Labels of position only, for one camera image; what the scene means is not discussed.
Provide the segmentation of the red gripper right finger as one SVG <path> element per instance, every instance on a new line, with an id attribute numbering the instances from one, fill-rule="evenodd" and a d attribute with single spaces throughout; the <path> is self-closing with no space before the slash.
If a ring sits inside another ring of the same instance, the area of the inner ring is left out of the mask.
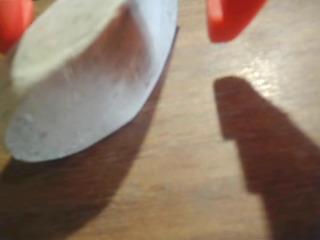
<path id="1" fill-rule="evenodd" d="M 253 20 L 266 0 L 207 0 L 206 22 L 213 43 L 235 39 Z"/>

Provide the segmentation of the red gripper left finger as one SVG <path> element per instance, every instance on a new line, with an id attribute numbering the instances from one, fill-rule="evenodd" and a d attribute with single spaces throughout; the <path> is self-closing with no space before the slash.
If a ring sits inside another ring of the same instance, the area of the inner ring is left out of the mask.
<path id="1" fill-rule="evenodd" d="M 34 19 L 32 0 L 0 1 L 0 53 L 8 50 L 20 39 Z"/>

